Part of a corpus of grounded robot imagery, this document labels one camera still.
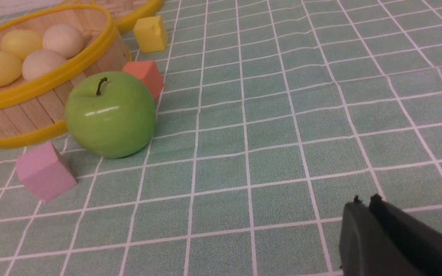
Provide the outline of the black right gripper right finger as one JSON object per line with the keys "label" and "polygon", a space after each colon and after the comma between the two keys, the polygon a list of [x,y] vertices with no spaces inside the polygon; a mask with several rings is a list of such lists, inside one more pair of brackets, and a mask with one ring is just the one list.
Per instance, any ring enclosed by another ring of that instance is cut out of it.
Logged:
{"label": "black right gripper right finger", "polygon": [[369,210],[396,248],[424,276],[442,276],[442,233],[375,194]]}

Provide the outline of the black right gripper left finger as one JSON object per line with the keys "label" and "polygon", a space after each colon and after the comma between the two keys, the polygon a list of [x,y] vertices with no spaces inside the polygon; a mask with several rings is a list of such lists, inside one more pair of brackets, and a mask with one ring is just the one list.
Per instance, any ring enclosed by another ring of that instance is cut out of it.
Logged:
{"label": "black right gripper left finger", "polygon": [[344,276],[422,276],[396,248],[358,196],[347,202],[339,237]]}

